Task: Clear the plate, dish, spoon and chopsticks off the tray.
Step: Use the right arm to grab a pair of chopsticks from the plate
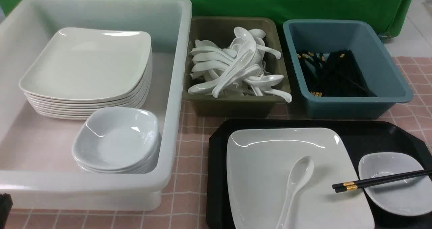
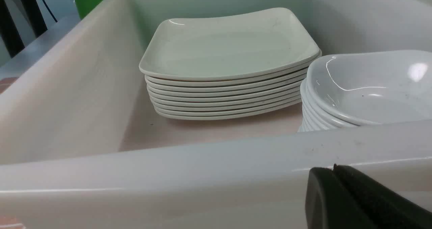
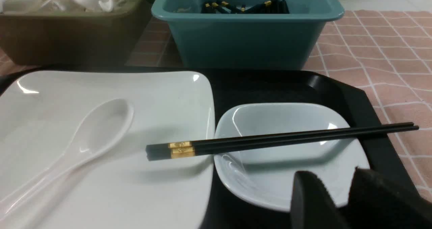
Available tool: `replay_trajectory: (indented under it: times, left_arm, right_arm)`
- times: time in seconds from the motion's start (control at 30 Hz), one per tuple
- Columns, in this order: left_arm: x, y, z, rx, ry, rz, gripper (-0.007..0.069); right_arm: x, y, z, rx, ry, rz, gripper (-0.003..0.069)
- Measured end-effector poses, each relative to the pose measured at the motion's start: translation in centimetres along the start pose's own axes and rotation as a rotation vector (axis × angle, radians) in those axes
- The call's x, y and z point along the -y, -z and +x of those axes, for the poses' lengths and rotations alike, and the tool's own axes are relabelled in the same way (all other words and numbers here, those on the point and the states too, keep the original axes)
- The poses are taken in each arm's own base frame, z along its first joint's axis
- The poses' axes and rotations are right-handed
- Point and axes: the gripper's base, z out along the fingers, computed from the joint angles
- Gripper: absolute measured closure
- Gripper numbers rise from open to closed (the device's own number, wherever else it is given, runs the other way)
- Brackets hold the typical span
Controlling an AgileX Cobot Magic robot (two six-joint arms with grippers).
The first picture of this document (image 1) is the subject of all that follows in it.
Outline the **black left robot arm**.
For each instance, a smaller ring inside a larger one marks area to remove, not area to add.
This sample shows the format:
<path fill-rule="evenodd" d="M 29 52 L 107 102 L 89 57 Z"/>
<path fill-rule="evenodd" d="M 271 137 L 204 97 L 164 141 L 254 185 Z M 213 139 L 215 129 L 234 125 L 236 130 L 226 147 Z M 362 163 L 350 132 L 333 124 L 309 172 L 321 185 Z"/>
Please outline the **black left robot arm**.
<path fill-rule="evenodd" d="M 0 195 L 0 228 L 6 227 L 6 222 L 13 206 L 11 195 L 4 193 Z"/>

